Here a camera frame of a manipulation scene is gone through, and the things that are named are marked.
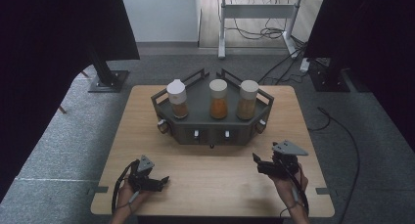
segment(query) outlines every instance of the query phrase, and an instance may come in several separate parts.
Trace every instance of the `wooden table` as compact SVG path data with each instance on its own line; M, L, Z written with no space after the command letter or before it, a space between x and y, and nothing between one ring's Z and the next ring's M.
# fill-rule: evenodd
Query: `wooden table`
M170 176L170 180L162 192L146 200L137 215L278 217L286 207L271 180L257 172L252 154L271 161L272 142L287 139L309 153L299 157L309 179L309 216L334 215L330 195L316 192L316 188L326 188L326 183L292 87L260 86L275 98L265 131L246 146L216 145L214 149L179 145L159 132L151 96L163 88L133 87L99 183L109 189L95 194L93 213L111 214L116 179L131 161L146 155L156 165L150 177L160 180Z

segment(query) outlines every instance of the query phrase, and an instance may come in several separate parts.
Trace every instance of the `gray carpet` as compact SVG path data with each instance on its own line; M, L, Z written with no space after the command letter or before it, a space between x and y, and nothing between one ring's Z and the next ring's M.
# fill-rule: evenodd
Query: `gray carpet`
M111 69L130 73L120 93L88 93L91 79L79 75L0 206L1 223L106 223L110 216L90 212L96 189L122 112L134 85L167 84L204 68L226 68L242 79L260 80L284 55L214 54L143 55L140 61L108 62ZM271 71L279 77L291 60ZM298 74L300 61L285 77ZM85 70L96 75L93 67ZM413 223L415 214L415 155L371 93L315 92L309 76L291 76L307 127L319 128L324 108L354 137L360 153L360 173L345 213L357 170L352 139L336 122L310 132L335 206L331 218L311 223Z

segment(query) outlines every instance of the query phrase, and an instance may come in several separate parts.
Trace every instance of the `jar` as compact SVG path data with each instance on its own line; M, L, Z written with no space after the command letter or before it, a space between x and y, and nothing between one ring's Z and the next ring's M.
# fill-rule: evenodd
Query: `jar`
M167 85L167 94L174 116L185 117L189 113L186 104L186 86L179 79L174 79Z
M240 99L236 110L236 116L240 119L251 119L254 117L258 89L259 85L253 80L245 80L241 83Z
M210 82L210 116L216 119L224 118L228 114L227 87L222 79Z

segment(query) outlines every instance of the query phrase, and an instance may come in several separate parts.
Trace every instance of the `wall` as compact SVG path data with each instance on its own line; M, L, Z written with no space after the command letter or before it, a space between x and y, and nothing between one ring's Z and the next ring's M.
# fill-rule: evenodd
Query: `wall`
M123 0L136 42L198 42L200 0Z

